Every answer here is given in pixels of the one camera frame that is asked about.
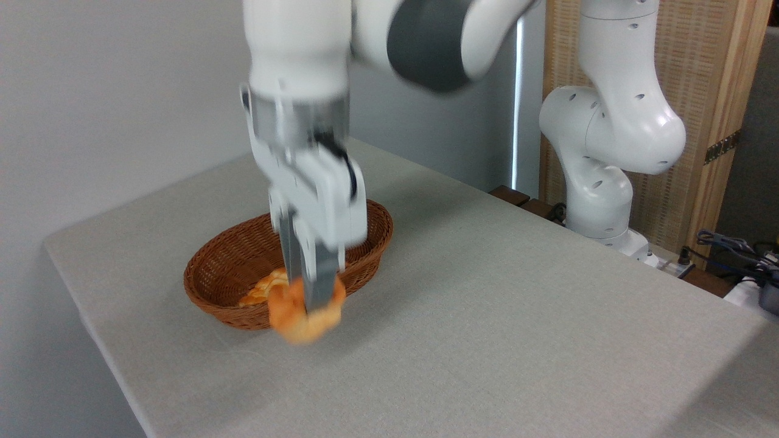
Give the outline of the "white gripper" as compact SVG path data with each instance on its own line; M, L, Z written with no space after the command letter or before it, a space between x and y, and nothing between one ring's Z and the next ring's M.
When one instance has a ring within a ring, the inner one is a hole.
M251 152L269 180L271 225L280 238L289 285L302 278L306 313L333 297L346 248L367 237L362 171L334 135L314 135L313 144L278 151L256 135ZM295 219L306 224L295 233Z

